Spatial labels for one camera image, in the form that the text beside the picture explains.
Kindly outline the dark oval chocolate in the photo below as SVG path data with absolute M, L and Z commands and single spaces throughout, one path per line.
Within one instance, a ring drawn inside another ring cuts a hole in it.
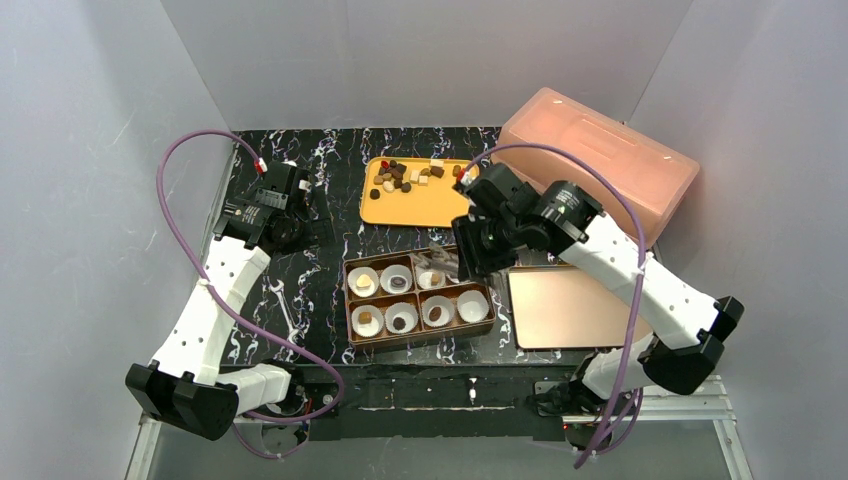
M 440 306 L 433 307 L 428 314 L 428 318 L 432 323 L 438 322 L 442 317 L 442 308 Z

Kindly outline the cream white chocolate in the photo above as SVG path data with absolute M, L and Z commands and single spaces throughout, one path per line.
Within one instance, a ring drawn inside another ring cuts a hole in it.
M 369 289 L 371 285 L 371 278 L 366 274 L 360 275 L 356 280 L 356 286 L 359 289 Z

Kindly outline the rose gold box lid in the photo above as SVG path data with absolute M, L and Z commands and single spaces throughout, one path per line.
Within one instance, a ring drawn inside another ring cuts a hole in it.
M 570 266 L 516 267 L 507 279 L 520 348 L 623 345 L 630 307 L 585 272 Z

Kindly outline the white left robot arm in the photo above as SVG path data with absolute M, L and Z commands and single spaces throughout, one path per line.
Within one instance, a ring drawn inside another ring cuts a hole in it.
M 220 357 L 235 324 L 209 293 L 240 311 L 276 254 L 332 240 L 327 215 L 309 215 L 307 170 L 268 168 L 243 197 L 225 203 L 213 229 L 203 276 L 163 345 L 145 365 L 132 365 L 125 384 L 150 417 L 208 440 L 221 438 L 233 420 L 268 404 L 293 405 L 304 377 L 293 364 L 265 360 L 223 373 Z

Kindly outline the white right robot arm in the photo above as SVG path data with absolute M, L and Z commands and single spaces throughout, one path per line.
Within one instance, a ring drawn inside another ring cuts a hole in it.
M 713 373 L 743 305 L 687 285 L 578 185 L 560 180 L 538 193 L 496 164 L 478 176 L 461 174 L 452 188 L 469 202 L 467 214 L 451 222 L 460 280 L 482 281 L 513 266 L 522 247 L 547 252 L 627 302 L 650 326 L 641 340 L 627 335 L 620 349 L 585 360 L 572 377 L 573 393 L 608 400 L 657 385 L 689 395 Z

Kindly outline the brown chocolate box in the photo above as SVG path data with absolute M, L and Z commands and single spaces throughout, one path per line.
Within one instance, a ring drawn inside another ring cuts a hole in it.
M 453 245 L 445 246 L 444 249 L 457 254 L 457 249 Z M 494 325 L 495 307 L 492 301 L 492 295 L 489 288 L 479 283 L 471 281 L 446 282 L 441 288 L 422 290 L 416 282 L 415 264 L 411 257 L 413 252 L 421 252 L 427 248 L 417 250 L 407 250 L 371 257 L 365 257 L 356 260 L 346 260 L 343 263 L 343 287 L 345 293 L 345 309 L 347 319 L 347 332 L 350 343 L 358 350 L 377 350 L 400 347 L 402 345 L 420 343 L 425 340 L 433 340 L 447 335 L 481 335 L 488 332 Z M 412 271 L 412 287 L 403 294 L 388 294 L 380 285 L 380 275 L 382 271 L 390 265 L 405 265 Z M 371 267 L 379 275 L 379 289 L 370 297 L 360 298 L 353 294 L 347 284 L 348 273 L 356 267 Z M 467 290 L 479 290 L 487 298 L 489 303 L 489 312 L 487 318 L 479 323 L 465 323 L 461 320 L 457 312 L 457 297 Z M 440 328 L 428 327 L 422 318 L 422 303 L 428 298 L 442 295 L 449 298 L 455 306 L 455 316 L 451 323 Z M 395 335 L 391 334 L 386 328 L 385 312 L 388 307 L 398 302 L 408 302 L 415 305 L 418 309 L 418 325 L 408 334 Z M 361 305 L 373 305 L 381 310 L 384 316 L 384 328 L 380 334 L 372 338 L 363 338 L 358 336 L 352 329 L 352 311 Z

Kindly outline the white paper cup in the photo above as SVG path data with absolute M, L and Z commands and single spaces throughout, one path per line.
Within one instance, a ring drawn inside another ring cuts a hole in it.
M 397 316 L 403 317 L 406 321 L 406 328 L 400 331 L 396 330 L 393 326 L 393 320 Z M 385 312 L 385 324 L 391 334 L 404 335 L 411 333 L 418 325 L 418 309 L 415 305 L 408 302 L 393 304 Z
M 369 289 L 359 289 L 356 286 L 356 280 L 360 275 L 366 274 L 371 278 L 372 285 Z M 353 268 L 347 275 L 347 284 L 351 292 L 360 298 L 373 296 L 379 289 L 379 275 L 371 267 L 356 267 Z
M 432 323 L 428 318 L 428 314 L 429 314 L 429 311 L 435 306 L 440 306 L 442 308 L 442 317 L 438 322 Z M 447 326 L 449 323 L 452 322 L 454 316 L 455 316 L 454 303 L 449 298 L 447 298 L 445 296 L 435 295 L 435 296 L 428 298 L 427 300 L 425 300 L 422 303 L 422 318 L 423 318 L 424 323 L 428 327 L 440 328 L 440 327 Z
M 432 285 L 430 281 L 430 274 L 424 271 L 425 267 L 427 266 L 424 266 L 423 264 L 415 266 L 416 282 L 420 289 L 431 290 L 441 288 L 446 284 L 446 282 L 440 282 L 438 285 Z
M 404 277 L 406 279 L 406 287 L 405 288 L 393 288 L 390 285 L 390 280 L 392 277 Z M 395 294 L 403 294 L 408 292 L 412 287 L 412 271 L 409 267 L 405 265 L 395 264 L 390 265 L 385 268 L 380 275 L 380 285 L 385 292 L 391 295 Z
M 368 311 L 372 314 L 372 321 L 367 325 L 360 325 L 358 322 L 359 315 Z M 373 305 L 361 305 L 352 311 L 352 329 L 360 337 L 372 338 L 380 334 L 384 328 L 384 316 L 380 309 Z
M 457 312 L 465 323 L 479 323 L 487 318 L 489 303 L 479 290 L 467 290 L 457 297 Z

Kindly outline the orange plastic tray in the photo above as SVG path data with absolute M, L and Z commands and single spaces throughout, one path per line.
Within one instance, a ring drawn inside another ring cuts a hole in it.
M 400 189 L 388 192 L 382 185 L 375 183 L 380 171 L 380 162 L 392 161 L 407 167 L 403 181 L 412 185 L 409 193 Z M 431 178 L 424 186 L 410 182 L 413 171 L 429 167 L 433 162 L 443 163 L 445 173 L 440 178 Z M 466 215 L 469 201 L 453 190 L 456 167 L 463 168 L 469 160 L 428 159 L 403 157 L 374 157 L 365 167 L 365 180 L 360 202 L 361 220 L 368 224 L 389 226 L 415 226 L 428 228 L 449 228 L 454 218 Z M 372 189 L 380 191 L 379 199 L 372 200 Z

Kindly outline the pink plastic storage case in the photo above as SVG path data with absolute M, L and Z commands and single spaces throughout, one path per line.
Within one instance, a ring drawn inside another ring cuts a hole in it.
M 550 88 L 540 89 L 502 127 L 497 144 L 539 143 L 559 148 L 585 162 L 626 197 L 638 214 L 651 248 L 697 176 L 699 164 L 642 133 Z M 491 155 L 540 193 L 552 182 L 574 182 L 637 237 L 629 214 L 592 175 L 572 161 L 531 148 Z

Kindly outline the aluminium frame rail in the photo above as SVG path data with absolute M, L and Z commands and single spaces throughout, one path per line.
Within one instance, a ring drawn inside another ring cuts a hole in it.
M 660 387 L 645 389 L 639 421 L 711 422 L 732 479 L 753 477 L 736 429 L 737 416 L 719 375 L 708 377 L 695 393 L 679 396 Z M 127 479 L 146 479 L 151 471 L 163 423 L 144 414 L 125 473 Z

